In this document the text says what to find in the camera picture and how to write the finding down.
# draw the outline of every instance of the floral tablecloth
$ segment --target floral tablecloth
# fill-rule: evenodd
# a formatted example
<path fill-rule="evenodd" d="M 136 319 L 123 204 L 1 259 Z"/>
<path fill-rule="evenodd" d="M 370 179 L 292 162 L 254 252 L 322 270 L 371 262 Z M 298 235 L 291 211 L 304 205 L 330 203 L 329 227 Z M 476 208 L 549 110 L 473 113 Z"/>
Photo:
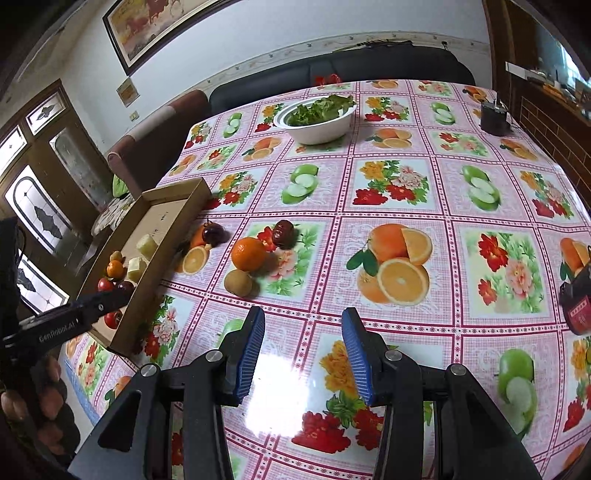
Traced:
<path fill-rule="evenodd" d="M 358 103 L 345 137 L 303 146 L 273 126 L 291 102 L 327 93 Z M 259 305 L 267 332 L 251 393 L 224 410 L 235 478 L 368 480 L 383 410 L 359 399 L 340 337 L 340 314 L 355 306 L 367 327 L 418 363 L 465 364 L 543 477 L 562 471 L 591 437 L 591 337 L 569 331 L 557 290 L 589 261 L 591 220 L 562 169 L 521 129 L 504 138 L 480 130 L 480 101 L 494 96 L 441 82 L 342 83 L 195 125 L 159 185 L 203 177 L 213 198 L 191 231 L 207 215 L 231 240 L 195 275 L 171 266 L 133 362 L 88 336 L 67 345 L 92 421 L 136 365 L 187 364 Z M 288 251 L 270 237 L 280 219 L 297 228 Z M 277 256 L 247 300 L 223 287 L 230 249 L 244 236 Z M 174 427 L 180 478 L 178 411 Z M 424 428 L 430 478 L 430 403 Z"/>

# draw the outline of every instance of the patterned fabric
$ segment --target patterned fabric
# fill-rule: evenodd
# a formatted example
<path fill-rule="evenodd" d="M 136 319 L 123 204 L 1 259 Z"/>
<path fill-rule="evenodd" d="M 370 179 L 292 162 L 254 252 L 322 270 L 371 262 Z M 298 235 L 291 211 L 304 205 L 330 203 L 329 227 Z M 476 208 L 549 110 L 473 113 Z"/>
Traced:
<path fill-rule="evenodd" d="M 327 92 L 358 103 L 345 137 L 304 146 L 274 126 L 291 102 Z M 194 275 L 171 266 L 134 360 L 188 364 L 251 305 L 265 310 L 251 393 L 224 409 L 236 479 L 371 478 L 384 412 L 368 410 L 353 382 L 339 323 L 348 306 L 420 364 L 465 364 L 545 479 L 589 440 L 591 337 L 569 331 L 557 290 L 589 260 L 591 220 L 562 169 L 520 128 L 503 138 L 480 130 L 480 101 L 494 97 L 443 82 L 323 85 L 222 113 L 188 133 L 159 185 L 203 177 L 213 198 L 190 231 L 209 217 L 230 241 Z M 284 218 L 298 232 L 288 251 L 269 240 Z M 255 278 L 250 300 L 223 287 L 234 268 L 230 249 L 244 236 L 277 257 Z M 68 352 L 96 421 L 136 366 L 87 336 Z M 176 478 L 181 424 L 177 415 Z M 429 478 L 430 403 L 424 426 Z"/>

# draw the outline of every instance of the black leather couch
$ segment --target black leather couch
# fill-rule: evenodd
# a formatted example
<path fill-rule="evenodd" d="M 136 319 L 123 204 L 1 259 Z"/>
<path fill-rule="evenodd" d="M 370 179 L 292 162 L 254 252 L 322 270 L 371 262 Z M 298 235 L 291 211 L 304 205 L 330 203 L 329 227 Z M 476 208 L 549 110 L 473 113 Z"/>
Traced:
<path fill-rule="evenodd" d="M 217 87 L 209 97 L 213 114 L 280 93 L 316 85 L 336 73 L 344 82 L 439 80 L 474 85 L 470 70 L 448 50 L 417 47 L 410 41 L 377 44 L 296 60 Z"/>

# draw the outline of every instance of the white bowl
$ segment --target white bowl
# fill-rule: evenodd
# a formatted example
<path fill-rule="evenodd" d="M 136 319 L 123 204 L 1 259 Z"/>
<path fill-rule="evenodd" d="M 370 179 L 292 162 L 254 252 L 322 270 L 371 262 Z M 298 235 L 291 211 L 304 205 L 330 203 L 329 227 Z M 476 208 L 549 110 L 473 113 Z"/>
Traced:
<path fill-rule="evenodd" d="M 349 109 L 340 117 L 328 120 L 327 122 L 323 122 L 321 124 L 307 125 L 306 127 L 291 127 L 285 123 L 287 116 L 296 108 L 298 108 L 299 105 L 310 105 L 316 100 L 327 97 L 328 95 L 307 98 L 306 100 L 296 102 L 279 112 L 275 116 L 273 123 L 276 127 L 279 127 L 289 133 L 296 142 L 304 145 L 318 145 L 336 140 L 337 138 L 345 135 L 345 133 L 347 133 L 349 130 L 351 121 L 350 116 L 357 108 L 357 104 L 349 107 Z"/>

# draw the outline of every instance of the cardboard box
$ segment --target cardboard box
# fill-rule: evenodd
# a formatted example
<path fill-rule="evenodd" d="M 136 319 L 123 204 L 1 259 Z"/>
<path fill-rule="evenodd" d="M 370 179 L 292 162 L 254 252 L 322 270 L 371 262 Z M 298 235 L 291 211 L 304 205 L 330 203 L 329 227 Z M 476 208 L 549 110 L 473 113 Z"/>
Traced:
<path fill-rule="evenodd" d="M 148 263 L 126 308 L 121 309 L 123 318 L 116 330 L 105 324 L 101 317 L 90 334 L 106 349 L 123 356 L 131 356 L 138 328 L 148 320 L 156 308 L 156 289 L 164 273 L 171 266 L 176 248 L 184 240 L 187 228 L 211 197 L 207 183 L 201 178 L 143 192 L 131 206 L 122 222 L 115 229 L 101 250 L 80 294 L 93 294 L 109 257 L 121 250 L 127 267 L 133 257 L 141 257 L 136 249 L 138 240 L 146 233 L 152 235 L 158 249 Z"/>

